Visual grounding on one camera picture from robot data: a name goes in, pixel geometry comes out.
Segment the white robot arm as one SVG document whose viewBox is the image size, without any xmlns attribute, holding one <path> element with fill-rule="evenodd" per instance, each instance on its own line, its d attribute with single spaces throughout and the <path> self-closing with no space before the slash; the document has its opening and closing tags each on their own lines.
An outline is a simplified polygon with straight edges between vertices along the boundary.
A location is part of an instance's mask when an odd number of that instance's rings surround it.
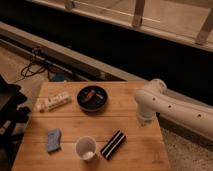
<svg viewBox="0 0 213 171">
<path fill-rule="evenodd" d="M 135 91 L 138 119 L 150 123 L 157 113 L 213 141 L 213 108 L 184 102 L 165 94 L 166 84 L 153 79 Z"/>
</svg>

